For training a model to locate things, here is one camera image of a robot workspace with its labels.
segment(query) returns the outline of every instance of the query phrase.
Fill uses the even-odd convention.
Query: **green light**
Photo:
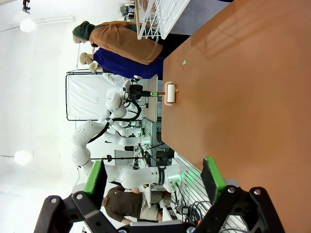
[[[188,178],[189,178],[190,181],[194,181],[195,180],[194,179],[194,175],[195,174],[193,172],[191,172],[191,171],[188,173]]]
[[[173,175],[168,177],[168,179],[175,179],[175,178],[179,178],[179,175]]]

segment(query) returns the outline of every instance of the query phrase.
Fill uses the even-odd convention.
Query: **orange table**
[[[311,1],[235,0],[165,60],[167,81],[163,142],[265,187],[285,231],[311,233]]]

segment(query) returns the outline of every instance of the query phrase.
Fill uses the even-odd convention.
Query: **brown shirt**
[[[140,216],[142,193],[125,192],[122,186],[116,186],[108,191],[106,197],[106,213],[114,220],[122,222],[125,216]]]
[[[89,41],[122,57],[148,65],[162,51],[162,46],[149,38],[137,39],[137,33],[127,29],[127,22],[112,21],[95,28]]]

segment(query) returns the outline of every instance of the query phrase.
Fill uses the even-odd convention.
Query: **white wall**
[[[121,18],[120,6],[126,0],[31,0],[30,17],[33,21],[75,16],[101,23]],[[24,14],[21,14],[22,1],[14,1],[0,6],[0,31],[19,25]]]
[[[32,0],[33,20],[68,15],[77,20],[38,26],[31,33],[0,33],[0,155],[12,156],[21,149],[33,155],[25,167],[0,157],[2,231],[33,232],[44,198],[66,197],[75,184],[78,174],[70,157],[70,137],[76,124],[66,120],[65,112],[65,75],[76,69],[79,55],[71,31],[83,19],[94,24],[120,19],[121,2]],[[0,30],[18,24],[20,5],[15,1],[0,7]],[[84,46],[91,50],[89,44]],[[100,139],[89,148],[92,157],[120,149]],[[74,232],[81,232],[81,225],[77,229]]]

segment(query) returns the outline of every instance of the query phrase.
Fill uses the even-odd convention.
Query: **white ceiling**
[[[116,12],[109,12],[107,8],[118,9],[126,0],[31,0],[30,17],[33,21],[75,16],[77,19],[89,19],[105,13],[115,17]],[[22,0],[14,0],[0,5],[0,31],[19,25],[27,16],[21,13]]]

